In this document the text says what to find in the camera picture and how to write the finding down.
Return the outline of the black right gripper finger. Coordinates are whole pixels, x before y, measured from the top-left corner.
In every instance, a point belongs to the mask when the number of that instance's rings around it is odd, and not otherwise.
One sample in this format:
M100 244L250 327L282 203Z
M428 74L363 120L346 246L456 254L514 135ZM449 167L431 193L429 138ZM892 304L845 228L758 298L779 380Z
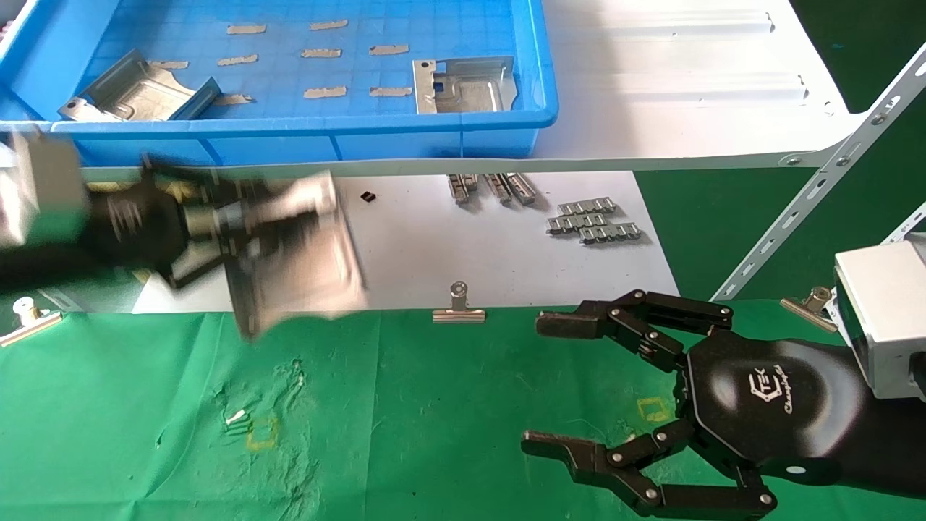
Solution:
M536 332L557 339L611 339L670 373L684 367L684 346L662 329L709 336L730 330L732 317L724 305L635 289L613 301L583 300L573 311L541 311Z
M676 420L616 447L527 430L520 448L528 455L557 459L575 483L608 489L639 517L760 520L778 506L760 474L746 464L731 465L732 486L658 484L644 474L649 465L697 448L698 442L697 429Z

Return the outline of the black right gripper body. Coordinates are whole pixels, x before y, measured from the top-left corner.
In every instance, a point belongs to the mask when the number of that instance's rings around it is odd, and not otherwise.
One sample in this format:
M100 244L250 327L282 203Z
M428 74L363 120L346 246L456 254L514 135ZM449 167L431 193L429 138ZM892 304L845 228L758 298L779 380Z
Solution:
M705 339L684 371L692 419L721 464L814 486L846 478L844 442L870 399L853 355L783 339Z

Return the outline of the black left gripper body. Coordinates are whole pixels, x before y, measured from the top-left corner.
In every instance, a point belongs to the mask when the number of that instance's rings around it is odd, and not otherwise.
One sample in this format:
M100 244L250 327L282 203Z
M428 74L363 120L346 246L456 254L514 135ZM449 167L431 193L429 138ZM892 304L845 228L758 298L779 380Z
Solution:
M155 271L175 280L174 264L190 239L181 203L155 178L88 191L87 264L93 274Z

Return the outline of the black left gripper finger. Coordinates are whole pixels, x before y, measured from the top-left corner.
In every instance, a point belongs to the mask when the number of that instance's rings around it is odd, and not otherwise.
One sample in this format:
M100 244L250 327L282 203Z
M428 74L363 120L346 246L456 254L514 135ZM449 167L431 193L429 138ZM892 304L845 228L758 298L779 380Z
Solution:
M242 238L189 244L171 263L171 288L181 290L234 260L244 248Z
M142 157L141 184L145 217L183 217L185 211L204 208L221 218L245 218L273 195L262 180L232 180L217 169L186 167L152 156Z

